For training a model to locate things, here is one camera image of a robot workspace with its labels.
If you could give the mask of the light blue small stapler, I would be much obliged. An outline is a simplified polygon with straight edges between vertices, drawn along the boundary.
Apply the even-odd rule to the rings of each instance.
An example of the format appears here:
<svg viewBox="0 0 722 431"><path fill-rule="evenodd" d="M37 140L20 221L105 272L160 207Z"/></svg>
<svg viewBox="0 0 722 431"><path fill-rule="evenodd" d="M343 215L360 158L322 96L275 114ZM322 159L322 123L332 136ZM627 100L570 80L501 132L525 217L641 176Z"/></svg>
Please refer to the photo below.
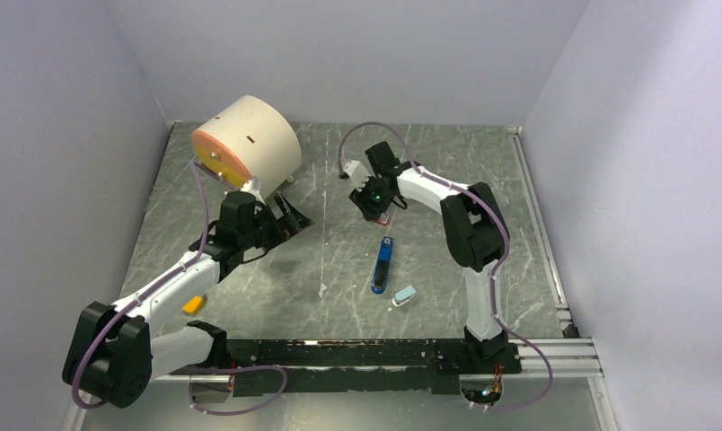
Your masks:
<svg viewBox="0 0 722 431"><path fill-rule="evenodd" d="M418 290L416 287L409 285L394 294L392 298L392 305L394 307L401 307L413 299L417 294Z"/></svg>

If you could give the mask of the red white staple box sleeve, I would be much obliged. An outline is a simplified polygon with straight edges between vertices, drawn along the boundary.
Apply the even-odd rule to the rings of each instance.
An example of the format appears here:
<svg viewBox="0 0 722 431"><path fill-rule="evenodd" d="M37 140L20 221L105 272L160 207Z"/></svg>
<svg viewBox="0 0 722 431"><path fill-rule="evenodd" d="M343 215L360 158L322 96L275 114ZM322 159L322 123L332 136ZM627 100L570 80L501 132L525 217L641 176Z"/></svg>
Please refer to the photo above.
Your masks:
<svg viewBox="0 0 722 431"><path fill-rule="evenodd" d="M380 226L389 226L392 222L392 213L390 212L383 212L380 214L380 216L374 220L375 224L378 224Z"/></svg>

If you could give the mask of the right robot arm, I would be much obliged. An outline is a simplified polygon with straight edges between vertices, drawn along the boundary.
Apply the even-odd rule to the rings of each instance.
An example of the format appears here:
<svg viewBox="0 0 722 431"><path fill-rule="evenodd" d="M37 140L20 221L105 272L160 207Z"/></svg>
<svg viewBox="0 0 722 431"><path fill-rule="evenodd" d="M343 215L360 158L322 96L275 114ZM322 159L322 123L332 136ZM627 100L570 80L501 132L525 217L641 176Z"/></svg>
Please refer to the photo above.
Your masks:
<svg viewBox="0 0 722 431"><path fill-rule="evenodd" d="M340 178L350 180L350 200L366 221L387 223L389 206L415 201L437 212L452 259L463 269L468 293L464 349L467 365L485 372L499 359L508 335L499 323L497 273L509 235L497 202L484 182L453 182L420 163L403 162L385 142L365 152L369 164L340 161Z"/></svg>

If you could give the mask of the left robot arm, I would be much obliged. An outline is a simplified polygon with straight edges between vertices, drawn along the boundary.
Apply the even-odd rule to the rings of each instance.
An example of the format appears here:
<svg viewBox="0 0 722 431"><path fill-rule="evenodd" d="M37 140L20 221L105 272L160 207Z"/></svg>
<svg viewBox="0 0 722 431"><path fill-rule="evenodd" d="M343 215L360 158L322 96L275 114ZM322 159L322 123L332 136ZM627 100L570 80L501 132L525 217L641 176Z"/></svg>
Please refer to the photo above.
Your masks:
<svg viewBox="0 0 722 431"><path fill-rule="evenodd" d="M267 255L313 225L281 194L274 201L280 215L249 192L228 193L218 218L207 221L180 261L135 293L82 310L62 371L80 408L125 408L160 376L185 367L214 374L231 363L227 334L213 324L157 332L193 297L248 263L246 251Z"/></svg>

